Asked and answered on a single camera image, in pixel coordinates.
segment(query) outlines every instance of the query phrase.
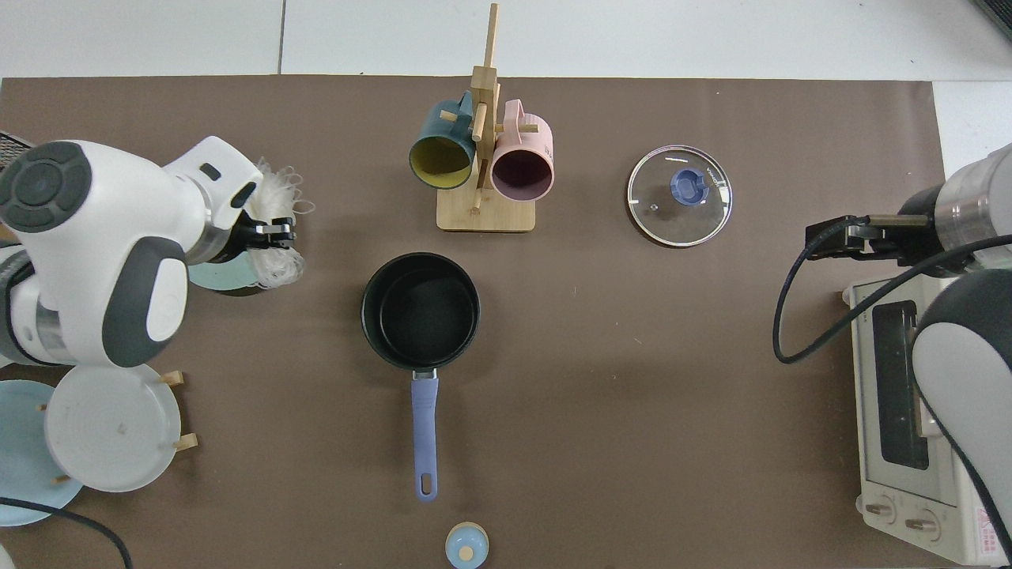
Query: mug rack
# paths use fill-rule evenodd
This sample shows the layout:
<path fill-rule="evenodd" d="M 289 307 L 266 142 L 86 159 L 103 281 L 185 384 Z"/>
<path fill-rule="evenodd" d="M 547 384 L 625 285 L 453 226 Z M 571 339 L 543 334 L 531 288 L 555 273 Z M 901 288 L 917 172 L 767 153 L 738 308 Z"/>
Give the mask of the mug rack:
<path fill-rule="evenodd" d="M 436 226 L 443 231 L 524 233 L 534 229 L 534 202 L 514 201 L 492 188 L 490 165 L 496 145 L 496 133 L 503 126 L 499 115 L 499 77 L 492 66 L 499 26 L 499 4 L 489 9 L 489 31 L 485 42 L 485 63 L 476 65 L 471 75 L 474 104 L 472 139 L 475 141 L 475 164 L 471 177 L 453 189 L 436 192 Z M 440 118 L 455 120 L 456 115 L 443 111 Z M 524 125 L 520 132 L 537 132 L 536 125 Z"/>

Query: pink mug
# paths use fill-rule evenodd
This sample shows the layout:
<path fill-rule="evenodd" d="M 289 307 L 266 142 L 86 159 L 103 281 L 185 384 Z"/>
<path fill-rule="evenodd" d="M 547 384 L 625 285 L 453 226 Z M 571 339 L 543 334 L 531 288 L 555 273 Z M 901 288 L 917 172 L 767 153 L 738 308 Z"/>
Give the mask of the pink mug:
<path fill-rule="evenodd" d="M 525 125 L 536 125 L 537 132 Z M 525 113 L 520 99 L 506 101 L 503 133 L 492 154 L 492 187 L 516 201 L 540 199 L 556 180 L 552 129 L 543 118 Z"/>

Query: saucepan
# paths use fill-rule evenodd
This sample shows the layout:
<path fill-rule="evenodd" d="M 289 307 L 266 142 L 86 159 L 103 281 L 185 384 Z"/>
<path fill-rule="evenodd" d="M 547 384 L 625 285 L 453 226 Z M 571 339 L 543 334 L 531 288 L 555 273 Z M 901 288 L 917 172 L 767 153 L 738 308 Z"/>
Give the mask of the saucepan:
<path fill-rule="evenodd" d="M 382 266 L 362 297 L 362 329 L 387 361 L 411 370 L 415 494 L 438 493 L 436 370 L 456 359 L 478 330 L 478 291 L 460 265 L 435 253 L 408 253 Z"/>

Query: brown table mat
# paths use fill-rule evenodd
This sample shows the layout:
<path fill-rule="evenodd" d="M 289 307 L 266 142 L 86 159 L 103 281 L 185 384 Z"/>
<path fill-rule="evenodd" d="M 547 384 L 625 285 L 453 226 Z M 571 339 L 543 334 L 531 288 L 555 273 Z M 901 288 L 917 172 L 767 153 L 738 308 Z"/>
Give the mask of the brown table mat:
<path fill-rule="evenodd" d="M 292 165 L 298 283 L 247 298 L 191 288 L 153 362 L 176 390 L 181 453 L 150 486 L 85 489 L 139 568 L 448 567 L 462 520 L 487 567 L 905 567 L 947 562 L 867 527 L 850 342 L 779 364 L 770 321 L 806 225 L 894 213 L 943 180 L 931 86 L 908 82 L 503 79 L 547 119 L 557 183 L 524 235 L 435 227 L 435 190 L 407 152 L 426 109 L 467 78 L 8 79 L 0 129 L 164 164 L 206 135 Z M 667 144 L 727 170 L 734 212 L 712 241 L 666 249 L 625 213 L 637 161 Z M 477 283 L 471 348 L 440 370 L 440 494 L 413 494 L 410 374 L 375 355 L 362 289 L 428 250 Z M 890 262 L 803 270 L 786 343 L 844 312 L 839 292 Z M 7 369 L 3 378 L 53 370 Z M 19 566 L 114 567 L 90 531 L 0 530 Z"/>

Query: sticker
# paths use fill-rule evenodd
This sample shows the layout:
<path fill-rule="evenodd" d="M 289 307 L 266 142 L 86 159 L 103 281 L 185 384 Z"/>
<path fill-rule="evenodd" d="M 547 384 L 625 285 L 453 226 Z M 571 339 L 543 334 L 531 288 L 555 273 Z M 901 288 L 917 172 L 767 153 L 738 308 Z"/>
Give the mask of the sticker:
<path fill-rule="evenodd" d="M 981 555 L 996 555 L 1001 551 L 998 533 L 991 523 L 991 517 L 984 508 L 977 508 L 977 552 Z"/>

